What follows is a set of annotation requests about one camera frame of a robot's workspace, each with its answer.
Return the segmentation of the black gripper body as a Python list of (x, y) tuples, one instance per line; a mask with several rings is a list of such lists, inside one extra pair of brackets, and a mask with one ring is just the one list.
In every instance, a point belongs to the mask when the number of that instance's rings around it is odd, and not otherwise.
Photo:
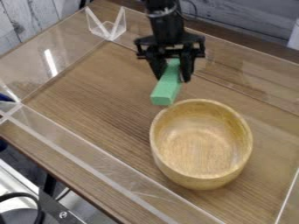
[(167, 15), (148, 15), (152, 34), (135, 39), (139, 59), (179, 58), (184, 53), (192, 58), (206, 57), (206, 38), (186, 31), (179, 11)]

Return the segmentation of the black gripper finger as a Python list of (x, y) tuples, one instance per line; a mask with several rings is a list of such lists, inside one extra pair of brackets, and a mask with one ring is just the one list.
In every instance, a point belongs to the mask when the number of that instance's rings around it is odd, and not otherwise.
[(154, 71), (155, 78), (160, 80), (167, 66), (164, 56), (158, 52), (155, 48), (150, 47), (146, 52), (146, 59)]
[(194, 57), (191, 48), (184, 48), (182, 50), (180, 69), (182, 69), (182, 80), (184, 82), (188, 82), (191, 80), (194, 70)]

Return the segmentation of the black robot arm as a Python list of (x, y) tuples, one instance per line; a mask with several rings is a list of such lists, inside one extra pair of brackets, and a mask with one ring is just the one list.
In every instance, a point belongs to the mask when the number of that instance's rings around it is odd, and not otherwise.
[(180, 80), (190, 82), (195, 60), (206, 57), (206, 37), (186, 31), (179, 0), (143, 0), (152, 34), (135, 39), (136, 57), (147, 60), (155, 78), (162, 79), (167, 60), (179, 60)]

